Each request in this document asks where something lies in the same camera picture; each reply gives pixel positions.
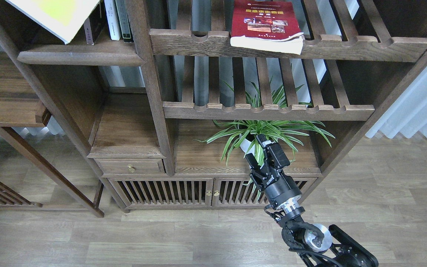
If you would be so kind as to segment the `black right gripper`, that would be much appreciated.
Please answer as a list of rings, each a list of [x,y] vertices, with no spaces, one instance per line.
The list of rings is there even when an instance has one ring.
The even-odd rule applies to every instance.
[[[283,168],[291,162],[280,144],[267,140],[265,135],[256,135],[255,138],[263,149],[262,168],[253,154],[246,154],[245,158],[250,165],[250,178],[269,201],[264,210],[302,212],[303,207],[298,204],[302,193],[292,177],[284,174]]]

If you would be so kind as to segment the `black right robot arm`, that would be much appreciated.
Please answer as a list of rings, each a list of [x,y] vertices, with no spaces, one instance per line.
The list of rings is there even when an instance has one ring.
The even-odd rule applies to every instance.
[[[251,167],[251,179],[268,198],[272,208],[268,213],[282,228],[282,238],[291,252],[298,253],[309,267],[377,267],[376,257],[338,226],[310,224],[303,220],[305,211],[298,201],[302,196],[292,177],[283,172],[290,164],[286,154],[277,142],[268,141],[264,135],[257,135],[263,149],[263,164],[253,154],[246,158]]]

